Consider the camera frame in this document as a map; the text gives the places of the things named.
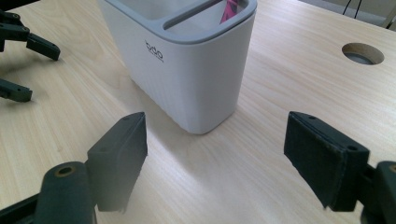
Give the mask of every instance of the black robotic claw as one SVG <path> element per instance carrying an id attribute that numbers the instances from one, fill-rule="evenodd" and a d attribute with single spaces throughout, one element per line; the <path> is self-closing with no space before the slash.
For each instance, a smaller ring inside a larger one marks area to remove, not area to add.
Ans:
<path id="1" fill-rule="evenodd" d="M 373 168 L 366 147 L 298 112 L 289 113 L 284 153 L 324 207 L 347 212 L 360 201 L 362 223 L 396 223 L 396 162 Z"/>
<path id="2" fill-rule="evenodd" d="M 89 151 L 47 171 L 37 195 L 0 211 L 2 224 L 92 224 L 99 211 L 124 210 L 148 155 L 143 112 L 120 119 Z"/>
<path id="3" fill-rule="evenodd" d="M 6 40 L 27 42 L 26 48 L 57 61 L 61 50 L 48 40 L 30 33 L 21 22 L 18 14 L 0 9 L 0 51 L 3 52 Z"/>
<path id="4" fill-rule="evenodd" d="M 16 102 L 28 102 L 32 98 L 29 88 L 0 79 L 0 97 Z"/>

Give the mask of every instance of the white plastic bin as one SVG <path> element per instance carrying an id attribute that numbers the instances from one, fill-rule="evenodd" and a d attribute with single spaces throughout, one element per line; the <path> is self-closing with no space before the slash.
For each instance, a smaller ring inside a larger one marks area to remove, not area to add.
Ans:
<path id="1" fill-rule="evenodd" d="M 139 85 L 180 127 L 207 133 L 236 108 L 256 0 L 98 0 Z"/>

